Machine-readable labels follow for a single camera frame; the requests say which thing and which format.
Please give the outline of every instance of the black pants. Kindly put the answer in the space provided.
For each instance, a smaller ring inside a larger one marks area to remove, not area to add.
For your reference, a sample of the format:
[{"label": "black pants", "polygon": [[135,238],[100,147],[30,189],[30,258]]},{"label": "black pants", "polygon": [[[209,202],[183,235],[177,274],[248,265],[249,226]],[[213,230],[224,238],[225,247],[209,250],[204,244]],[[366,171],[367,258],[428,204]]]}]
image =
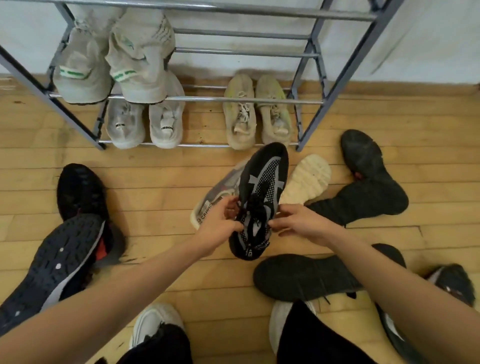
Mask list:
[{"label": "black pants", "polygon": [[[360,348],[322,323],[301,301],[293,304],[278,347],[278,364],[375,363]],[[165,325],[129,350],[118,364],[192,364],[190,342],[178,326]]]}]

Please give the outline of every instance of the forearm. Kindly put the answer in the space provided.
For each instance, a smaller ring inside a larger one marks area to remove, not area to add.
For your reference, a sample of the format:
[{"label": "forearm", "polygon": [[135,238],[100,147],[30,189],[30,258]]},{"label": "forearm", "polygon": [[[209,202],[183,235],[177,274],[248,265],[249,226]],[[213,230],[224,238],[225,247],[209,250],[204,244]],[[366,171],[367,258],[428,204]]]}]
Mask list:
[{"label": "forearm", "polygon": [[329,247],[398,328],[433,362],[476,363],[480,315],[338,227]]},{"label": "forearm", "polygon": [[3,363],[84,363],[201,257],[195,242],[58,303],[0,339]]}]

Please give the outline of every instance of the wooden floor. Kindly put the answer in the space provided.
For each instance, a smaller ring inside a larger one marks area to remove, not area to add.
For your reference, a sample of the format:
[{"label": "wooden floor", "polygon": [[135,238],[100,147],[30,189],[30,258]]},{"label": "wooden floor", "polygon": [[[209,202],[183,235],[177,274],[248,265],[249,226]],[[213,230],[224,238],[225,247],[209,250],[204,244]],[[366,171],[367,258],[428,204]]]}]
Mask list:
[{"label": "wooden floor", "polygon": [[[87,125],[96,107],[71,106]],[[303,107],[304,120],[314,108]],[[371,243],[396,246],[408,267],[425,273],[437,264],[460,263],[480,289],[480,98],[344,96],[301,153],[295,165],[317,153],[332,165],[326,195],[351,182],[338,146],[349,128],[367,132],[382,147],[387,169],[404,187],[410,206],[399,216],[352,223]],[[143,262],[194,233],[191,209],[209,187],[252,151],[137,147],[106,151],[91,147],[32,95],[0,95],[0,301],[25,276],[37,247],[61,221],[55,188],[62,166],[83,163],[108,190],[113,220],[128,236],[123,263],[99,272],[103,281]],[[184,141],[225,142],[220,104],[188,104]],[[274,363],[268,339],[273,301],[253,286],[252,272],[266,256],[326,254],[301,239],[272,237],[262,258],[235,259],[224,244],[194,264],[159,301],[180,312],[195,363]],[[328,297],[314,302],[319,317],[379,363],[401,363],[388,343],[369,296]],[[134,322],[92,360],[115,363],[127,350]]]}]

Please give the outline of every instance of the beige sneaker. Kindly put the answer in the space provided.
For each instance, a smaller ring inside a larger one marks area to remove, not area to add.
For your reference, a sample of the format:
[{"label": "beige sneaker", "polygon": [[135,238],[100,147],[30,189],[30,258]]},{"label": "beige sneaker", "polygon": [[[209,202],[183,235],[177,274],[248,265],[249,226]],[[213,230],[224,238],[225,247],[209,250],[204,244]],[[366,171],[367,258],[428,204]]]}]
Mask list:
[{"label": "beige sneaker", "polygon": [[332,170],[317,154],[302,159],[287,179],[279,204],[304,204],[320,196],[328,187]]},{"label": "beige sneaker", "polygon": [[[286,99],[282,86],[270,75],[263,75],[257,82],[257,98]],[[286,104],[257,104],[262,114],[264,144],[280,142],[288,146],[292,138],[292,122]]]},{"label": "beige sneaker", "polygon": [[[228,83],[225,97],[255,97],[252,79],[246,74],[237,74]],[[223,104],[227,124],[227,142],[236,150],[255,145],[257,118],[251,102],[225,102]]]}]

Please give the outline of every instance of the shoe rack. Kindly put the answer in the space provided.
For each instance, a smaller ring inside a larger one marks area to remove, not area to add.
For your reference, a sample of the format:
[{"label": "shoe rack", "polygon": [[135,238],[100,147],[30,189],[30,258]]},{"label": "shoe rack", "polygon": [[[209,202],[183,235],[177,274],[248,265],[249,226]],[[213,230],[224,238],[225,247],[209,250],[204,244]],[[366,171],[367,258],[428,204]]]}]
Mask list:
[{"label": "shoe rack", "polygon": [[[58,101],[60,94],[55,92],[52,76],[55,68],[56,60],[61,51],[68,43],[70,31],[74,27],[73,16],[70,10],[65,5],[66,3],[79,5],[106,5],[106,6],[123,6],[123,7],[141,7],[141,8],[155,8],[164,10],[185,10],[197,12],[216,12],[216,13],[233,13],[233,14],[249,14],[249,15],[264,15],[264,16],[278,16],[278,17],[293,17],[293,18],[307,18],[315,19],[313,29],[310,34],[276,34],[276,33],[250,33],[250,32],[234,32],[222,30],[195,30],[195,29],[175,29],[176,34],[192,34],[203,36],[237,36],[237,37],[253,37],[253,38],[269,38],[269,39],[295,39],[305,40],[305,50],[301,53],[296,52],[266,52],[266,51],[244,51],[244,50],[229,50],[229,49],[202,49],[202,48],[183,48],[177,47],[175,52],[179,53],[209,53],[209,54],[229,54],[229,55],[244,55],[244,56],[263,56],[263,57],[293,57],[298,58],[299,65],[297,67],[291,87],[286,90],[287,99],[259,99],[259,98],[225,98],[225,97],[205,97],[205,96],[181,96],[181,97],[167,97],[167,100],[186,101],[186,102],[253,102],[263,104],[293,104],[296,115],[296,125],[298,129],[298,141],[291,143],[296,146],[297,151],[301,151],[313,131],[318,127],[322,118],[328,112],[334,101],[337,99],[340,92],[347,85],[352,75],[357,70],[360,63],[368,54],[376,40],[382,34],[396,11],[403,3],[403,0],[368,0],[370,4],[370,12],[345,12],[330,10],[333,0],[324,0],[319,9],[302,9],[302,8],[288,8],[277,6],[261,6],[261,5],[240,5],[240,4],[222,4],[210,2],[194,2],[194,1],[162,1],[162,0],[14,0],[14,1],[34,1],[34,2],[50,2],[54,3],[58,11],[61,13],[67,22],[67,28],[63,34],[60,44],[52,58],[48,68],[48,76],[50,82],[47,85],[41,84],[36,78],[32,76],[14,57],[12,57],[0,45],[0,64],[2,64],[11,74],[18,78],[18,80],[28,87],[34,94],[41,98],[44,102],[49,104],[68,124],[74,127],[80,134],[89,140],[96,148],[103,150],[110,140],[101,139],[101,130],[104,123],[104,118],[107,110],[108,100],[103,102],[98,118],[92,130],[88,129],[75,115],[73,115],[62,103]],[[339,77],[334,83],[327,81],[325,65],[322,58],[322,50],[318,41],[318,35],[325,19],[331,20],[348,20],[357,22],[370,23],[369,28],[363,35],[363,38],[358,43],[353,51],[345,67],[340,73]],[[316,69],[319,76],[319,83],[322,90],[322,99],[299,99],[298,87],[302,82],[302,74],[305,71],[307,61],[313,59],[315,61]],[[198,86],[198,85],[183,85],[184,88],[204,88],[204,89],[221,89],[221,86]],[[123,98],[122,95],[110,95],[110,98]],[[318,110],[308,125],[303,130],[301,122],[301,106],[305,104],[319,105]],[[152,143],[142,143],[144,145],[153,145]],[[180,144],[181,147],[229,147],[229,145],[220,144]]]}]

